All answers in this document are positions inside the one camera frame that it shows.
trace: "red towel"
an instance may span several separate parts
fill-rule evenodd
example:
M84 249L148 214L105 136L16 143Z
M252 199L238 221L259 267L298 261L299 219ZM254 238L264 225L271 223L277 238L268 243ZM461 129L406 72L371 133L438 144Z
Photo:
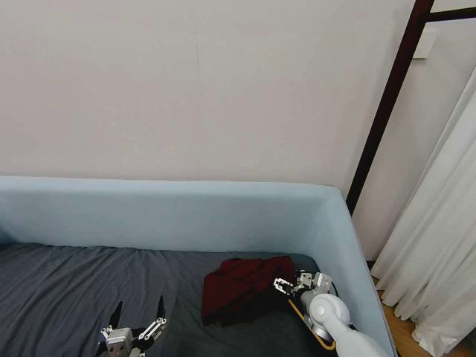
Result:
M292 281L294 276L290 256L226 260L204 279L203 324L251 322L279 308L286 299L273 287L274 279Z

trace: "yellow cable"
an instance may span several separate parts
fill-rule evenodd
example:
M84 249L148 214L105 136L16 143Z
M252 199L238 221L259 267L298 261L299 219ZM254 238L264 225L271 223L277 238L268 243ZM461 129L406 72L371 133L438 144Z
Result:
M304 320L303 314L300 313L299 309L298 309L298 308L296 307L296 305L291 301L291 299L288 299L288 303L289 303L289 305L291 305L291 307L293 308L293 310L296 311L296 313L299 315L300 319L301 319L304 323L306 323L306 320ZM325 349L328 350L328 351L335 350L335 341L333 341L332 344L329 346L329 345L325 344L324 341L322 341L322 338L319 337L318 335L316 335L316 334L314 333L314 331L312 331L311 329L309 329L309 331L311 331L312 334L317 338L317 340L319 341L319 343L321 344L321 346L322 346L323 348L325 348Z

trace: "white robotic arm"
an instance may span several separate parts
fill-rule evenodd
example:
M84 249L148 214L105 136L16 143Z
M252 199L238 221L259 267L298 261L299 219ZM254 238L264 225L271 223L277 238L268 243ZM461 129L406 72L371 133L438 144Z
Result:
M339 357L388 357L372 338L349 328L349 309L334 295L314 296L309 305L309 318L332 336Z
M327 294L331 283L332 279L325 274L317 273L312 278L311 273L301 271L296 284L278 278L274 287L300 301L302 312L289 300L321 344L320 338L335 342L339 357L388 357L372 338L350 329L350 313L346 304L339 297Z

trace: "black pole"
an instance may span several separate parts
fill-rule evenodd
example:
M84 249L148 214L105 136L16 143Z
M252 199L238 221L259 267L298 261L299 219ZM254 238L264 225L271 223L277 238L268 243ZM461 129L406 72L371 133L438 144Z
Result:
M461 20L476 18L476 7L467 7L466 9L439 11L430 13L427 22Z
M350 190L347 195L346 203L350 214L356 209L357 201L364 187L365 179L372 166L373 158L379 148L380 140L387 126L390 115L403 81L410 68L411 60L417 49L419 38L422 35L425 23L430 15L431 7L434 0L416 0L410 19L400 42L399 50L396 54L395 62L393 62L390 76L388 77L385 90L380 100L379 107L373 119L367 141L365 142L364 151L358 162L356 174L354 175Z

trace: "gray bed sheet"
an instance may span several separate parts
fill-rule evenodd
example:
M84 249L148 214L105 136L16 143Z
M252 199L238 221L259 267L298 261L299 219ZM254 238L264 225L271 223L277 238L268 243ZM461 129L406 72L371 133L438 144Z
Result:
M0 356L93 356L119 300L119 327L146 327L160 294L169 324L149 357L316 356L291 311L250 324L202 325L206 274L232 257L277 255L0 245ZM296 268L317 270L309 257L292 259Z

